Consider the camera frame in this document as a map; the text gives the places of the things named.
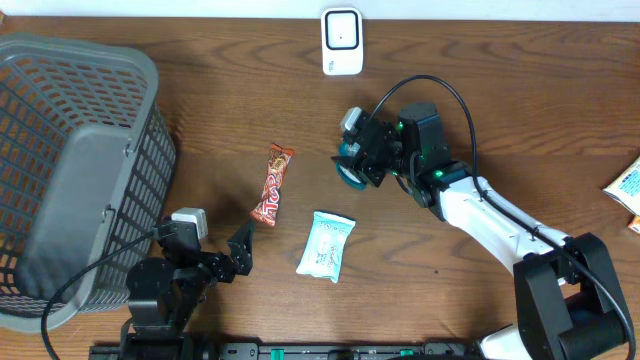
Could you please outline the blue mouthwash bottle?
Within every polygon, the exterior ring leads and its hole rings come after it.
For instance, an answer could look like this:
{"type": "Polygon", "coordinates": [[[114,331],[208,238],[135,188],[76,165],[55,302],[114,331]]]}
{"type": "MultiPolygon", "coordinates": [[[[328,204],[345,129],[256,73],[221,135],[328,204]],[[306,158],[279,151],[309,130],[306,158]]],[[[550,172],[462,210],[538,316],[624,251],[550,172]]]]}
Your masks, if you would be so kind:
{"type": "MultiPolygon", "coordinates": [[[[340,156],[347,156],[351,154],[350,146],[343,142],[339,148],[340,156]]],[[[337,164],[336,171],[341,177],[341,179],[349,186],[356,190],[364,190],[367,184],[360,180],[351,170],[345,168],[344,166],[337,164]]]]}

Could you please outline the red chocolate bar wrapper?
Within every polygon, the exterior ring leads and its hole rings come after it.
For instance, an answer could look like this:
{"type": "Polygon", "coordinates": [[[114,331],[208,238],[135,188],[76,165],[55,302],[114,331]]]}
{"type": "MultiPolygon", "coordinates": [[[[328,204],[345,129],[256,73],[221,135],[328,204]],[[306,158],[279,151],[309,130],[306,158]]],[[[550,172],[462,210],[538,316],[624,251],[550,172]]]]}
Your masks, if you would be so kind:
{"type": "Polygon", "coordinates": [[[258,205],[250,212],[255,220],[273,227],[276,224],[280,207],[280,189],[286,175],[291,158],[292,149],[272,144],[269,151],[266,179],[258,205]]]}

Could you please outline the light green tissue pack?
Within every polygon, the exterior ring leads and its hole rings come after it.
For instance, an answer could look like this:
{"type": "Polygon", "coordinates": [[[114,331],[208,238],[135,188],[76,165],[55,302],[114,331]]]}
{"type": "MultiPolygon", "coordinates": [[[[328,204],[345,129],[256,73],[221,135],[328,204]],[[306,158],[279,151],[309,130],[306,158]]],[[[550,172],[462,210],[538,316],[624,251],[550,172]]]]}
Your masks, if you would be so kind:
{"type": "Polygon", "coordinates": [[[339,281],[344,248],[356,221],[315,211],[309,237],[296,273],[339,281]]]}

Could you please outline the yellow snack bag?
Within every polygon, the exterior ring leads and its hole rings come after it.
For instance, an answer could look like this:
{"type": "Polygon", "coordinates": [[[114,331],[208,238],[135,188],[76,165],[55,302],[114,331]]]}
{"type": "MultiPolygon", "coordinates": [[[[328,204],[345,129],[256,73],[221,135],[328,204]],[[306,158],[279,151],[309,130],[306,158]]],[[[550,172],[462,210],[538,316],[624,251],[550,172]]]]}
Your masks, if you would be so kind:
{"type": "Polygon", "coordinates": [[[635,216],[639,215],[640,158],[637,158],[603,192],[635,216]]]}

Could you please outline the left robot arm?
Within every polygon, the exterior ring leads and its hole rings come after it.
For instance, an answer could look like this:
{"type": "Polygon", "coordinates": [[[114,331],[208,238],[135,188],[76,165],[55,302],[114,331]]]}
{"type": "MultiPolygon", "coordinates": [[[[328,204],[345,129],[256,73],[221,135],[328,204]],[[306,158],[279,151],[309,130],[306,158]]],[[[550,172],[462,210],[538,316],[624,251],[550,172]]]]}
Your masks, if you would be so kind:
{"type": "Polygon", "coordinates": [[[254,222],[249,221],[228,240],[228,254],[205,252],[192,222],[167,220],[152,237],[162,248],[160,257],[136,263],[128,272],[131,334],[121,335],[120,359],[216,359],[215,346],[185,332],[206,291],[231,283],[253,268],[254,222]]]}

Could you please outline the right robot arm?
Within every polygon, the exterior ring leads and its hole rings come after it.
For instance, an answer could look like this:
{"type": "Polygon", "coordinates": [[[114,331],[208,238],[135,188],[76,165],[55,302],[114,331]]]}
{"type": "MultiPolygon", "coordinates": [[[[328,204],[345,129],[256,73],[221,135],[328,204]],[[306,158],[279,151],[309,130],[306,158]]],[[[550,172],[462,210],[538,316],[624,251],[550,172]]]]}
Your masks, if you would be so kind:
{"type": "Polygon", "coordinates": [[[422,208],[471,236],[512,275],[517,320],[461,348],[471,359],[592,359],[623,344],[633,325],[609,251],[592,233],[548,227],[451,157],[432,103],[381,122],[359,107],[340,123],[334,162],[354,187],[395,176],[422,208]]]}

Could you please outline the white barcode scanner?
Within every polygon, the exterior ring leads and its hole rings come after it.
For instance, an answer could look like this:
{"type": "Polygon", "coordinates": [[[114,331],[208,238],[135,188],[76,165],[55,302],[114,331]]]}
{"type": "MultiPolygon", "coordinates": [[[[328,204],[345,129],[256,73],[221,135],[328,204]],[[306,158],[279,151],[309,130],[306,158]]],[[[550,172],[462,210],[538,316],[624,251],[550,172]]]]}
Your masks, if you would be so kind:
{"type": "Polygon", "coordinates": [[[355,8],[328,8],[321,15],[322,68],[327,76],[359,74],[364,66],[363,19],[355,8]]]}

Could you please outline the grey plastic shopping basket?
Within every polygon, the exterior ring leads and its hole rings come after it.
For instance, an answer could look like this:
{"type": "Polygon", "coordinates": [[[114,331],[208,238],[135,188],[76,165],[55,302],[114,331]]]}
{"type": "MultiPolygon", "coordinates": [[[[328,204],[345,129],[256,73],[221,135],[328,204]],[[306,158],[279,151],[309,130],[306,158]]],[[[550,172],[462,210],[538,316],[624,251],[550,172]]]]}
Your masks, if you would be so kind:
{"type": "Polygon", "coordinates": [[[176,149],[144,53],[1,39],[1,324],[36,333],[128,297],[176,149]]]}

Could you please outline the orange packet at edge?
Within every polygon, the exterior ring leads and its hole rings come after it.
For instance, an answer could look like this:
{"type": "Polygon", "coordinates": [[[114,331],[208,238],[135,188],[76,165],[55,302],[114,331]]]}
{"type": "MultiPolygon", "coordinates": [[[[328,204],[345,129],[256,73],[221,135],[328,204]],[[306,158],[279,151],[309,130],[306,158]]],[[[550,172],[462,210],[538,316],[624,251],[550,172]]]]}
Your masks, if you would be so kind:
{"type": "Polygon", "coordinates": [[[640,234],[640,217],[635,216],[628,224],[628,228],[633,232],[640,234]]]}

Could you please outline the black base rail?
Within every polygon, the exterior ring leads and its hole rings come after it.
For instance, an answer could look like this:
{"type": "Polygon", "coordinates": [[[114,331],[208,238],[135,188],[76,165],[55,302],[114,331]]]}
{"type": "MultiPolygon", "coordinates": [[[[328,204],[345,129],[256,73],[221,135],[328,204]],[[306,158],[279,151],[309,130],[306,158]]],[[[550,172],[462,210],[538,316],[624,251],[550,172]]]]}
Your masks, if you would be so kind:
{"type": "Polygon", "coordinates": [[[378,360],[378,359],[482,359],[474,345],[430,342],[426,344],[382,345],[284,345],[236,342],[186,345],[181,349],[141,345],[93,346],[90,360],[96,359],[203,359],[203,360],[378,360]]]}

